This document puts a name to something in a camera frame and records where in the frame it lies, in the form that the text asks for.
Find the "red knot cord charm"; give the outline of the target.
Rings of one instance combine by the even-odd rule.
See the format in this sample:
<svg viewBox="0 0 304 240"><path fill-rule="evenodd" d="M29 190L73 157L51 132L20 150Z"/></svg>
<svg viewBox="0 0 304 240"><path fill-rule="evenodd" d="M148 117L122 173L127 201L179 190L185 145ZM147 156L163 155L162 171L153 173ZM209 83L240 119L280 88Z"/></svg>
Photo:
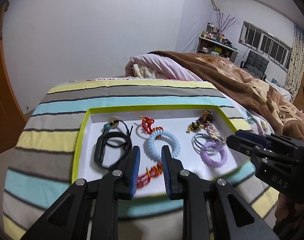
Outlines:
<svg viewBox="0 0 304 240"><path fill-rule="evenodd" d="M139 116L141 118L141 126L143 130L151 135L153 132L157 130L163 130L161 126L153 127L153 124L155 123L154 119L148 118L147 116Z"/></svg>

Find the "gold black brooch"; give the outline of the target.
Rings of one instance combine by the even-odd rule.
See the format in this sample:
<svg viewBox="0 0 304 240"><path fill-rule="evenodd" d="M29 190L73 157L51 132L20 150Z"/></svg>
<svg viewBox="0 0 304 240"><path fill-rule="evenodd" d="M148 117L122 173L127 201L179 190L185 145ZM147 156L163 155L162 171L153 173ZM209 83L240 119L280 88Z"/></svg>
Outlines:
<svg viewBox="0 0 304 240"><path fill-rule="evenodd" d="M191 124L188 125L186 133L191 133L191 132L198 133L202 129L204 129L204 125L202 123L192 122Z"/></svg>

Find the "brown patterned blanket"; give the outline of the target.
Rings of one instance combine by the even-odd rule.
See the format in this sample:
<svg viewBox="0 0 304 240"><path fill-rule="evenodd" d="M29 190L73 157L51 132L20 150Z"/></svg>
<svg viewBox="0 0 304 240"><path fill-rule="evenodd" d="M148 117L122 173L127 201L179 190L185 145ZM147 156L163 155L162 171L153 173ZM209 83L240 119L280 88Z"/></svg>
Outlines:
<svg viewBox="0 0 304 240"><path fill-rule="evenodd" d="M304 141L304 113L267 82L219 56L153 51L168 57L204 81L212 83L247 110L262 116L276 134Z"/></svg>

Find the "floral curtain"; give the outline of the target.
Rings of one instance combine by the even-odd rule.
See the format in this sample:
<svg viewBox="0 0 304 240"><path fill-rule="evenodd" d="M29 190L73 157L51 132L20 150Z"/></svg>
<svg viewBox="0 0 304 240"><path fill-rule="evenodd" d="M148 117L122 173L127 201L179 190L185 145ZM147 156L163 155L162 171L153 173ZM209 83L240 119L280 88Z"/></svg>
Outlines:
<svg viewBox="0 0 304 240"><path fill-rule="evenodd" d="M294 102L304 74L304 29L294 24L294 39L290 54L289 69L286 78L286 90Z"/></svg>

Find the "black chair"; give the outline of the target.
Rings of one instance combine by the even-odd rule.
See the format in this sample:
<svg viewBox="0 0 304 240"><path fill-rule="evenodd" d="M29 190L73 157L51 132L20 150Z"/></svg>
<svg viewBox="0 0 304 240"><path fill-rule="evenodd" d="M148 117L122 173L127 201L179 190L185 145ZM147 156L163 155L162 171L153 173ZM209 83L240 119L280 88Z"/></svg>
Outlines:
<svg viewBox="0 0 304 240"><path fill-rule="evenodd" d="M248 54L247 60L241 61L240 68L247 71L253 77L265 81L265 71L268 64L269 60L251 50Z"/></svg>

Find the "striped fleece blanket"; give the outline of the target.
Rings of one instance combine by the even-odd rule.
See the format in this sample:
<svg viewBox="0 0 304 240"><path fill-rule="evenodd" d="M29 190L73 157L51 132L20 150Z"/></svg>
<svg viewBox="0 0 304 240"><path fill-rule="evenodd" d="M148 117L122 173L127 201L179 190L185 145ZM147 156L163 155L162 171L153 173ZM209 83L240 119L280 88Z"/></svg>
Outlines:
<svg viewBox="0 0 304 240"><path fill-rule="evenodd" d="M154 119L151 135L141 118ZM204 129L186 133L192 122ZM98 80L49 90L19 137L19 161L7 172L4 229L11 239L118 239L119 207L147 207L161 195L159 213L183 212L153 227L155 239L275 239L279 192L256 176L250 157L226 139L255 133L225 94L210 82ZM181 161L182 199L170 200L161 150ZM121 162L140 148L137 189L117 199Z"/></svg>

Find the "window with bars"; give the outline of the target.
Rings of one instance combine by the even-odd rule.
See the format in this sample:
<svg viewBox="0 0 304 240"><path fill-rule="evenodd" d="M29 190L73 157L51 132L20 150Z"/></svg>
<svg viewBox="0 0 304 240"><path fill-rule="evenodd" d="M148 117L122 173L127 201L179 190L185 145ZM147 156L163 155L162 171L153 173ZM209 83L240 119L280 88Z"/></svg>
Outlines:
<svg viewBox="0 0 304 240"><path fill-rule="evenodd" d="M239 43L263 55L284 71L289 70L292 48L267 31L244 21Z"/></svg>

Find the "cluttered white shelf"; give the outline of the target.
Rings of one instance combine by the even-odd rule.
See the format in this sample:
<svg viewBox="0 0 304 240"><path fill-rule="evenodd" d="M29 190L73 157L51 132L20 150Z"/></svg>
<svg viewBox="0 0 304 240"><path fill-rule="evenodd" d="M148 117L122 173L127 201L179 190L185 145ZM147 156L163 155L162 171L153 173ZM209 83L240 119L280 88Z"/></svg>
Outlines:
<svg viewBox="0 0 304 240"><path fill-rule="evenodd" d="M213 23L207 23L206 30L201 32L196 49L197 53L212 54L235 62L238 51L224 34Z"/></svg>

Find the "dried branch bouquet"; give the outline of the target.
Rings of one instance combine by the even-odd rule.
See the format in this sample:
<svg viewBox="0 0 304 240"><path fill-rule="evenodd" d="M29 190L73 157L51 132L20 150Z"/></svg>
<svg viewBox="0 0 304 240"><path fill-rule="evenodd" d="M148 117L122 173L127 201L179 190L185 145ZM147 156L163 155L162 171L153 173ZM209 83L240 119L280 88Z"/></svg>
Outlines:
<svg viewBox="0 0 304 240"><path fill-rule="evenodd" d="M217 11L217 35L223 35L224 32L239 23L238 19L235 17L231 17L230 15L225 15L221 11Z"/></svg>

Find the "wooden door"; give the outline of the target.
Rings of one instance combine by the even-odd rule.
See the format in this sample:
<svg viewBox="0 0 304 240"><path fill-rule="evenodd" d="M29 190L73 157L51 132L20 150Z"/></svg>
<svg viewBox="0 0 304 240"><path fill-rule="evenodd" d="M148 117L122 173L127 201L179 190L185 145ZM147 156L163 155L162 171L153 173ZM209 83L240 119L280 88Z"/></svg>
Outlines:
<svg viewBox="0 0 304 240"><path fill-rule="evenodd" d="M9 7L0 8L0 153L15 147L27 120L17 102L8 76L3 51L3 19Z"/></svg>

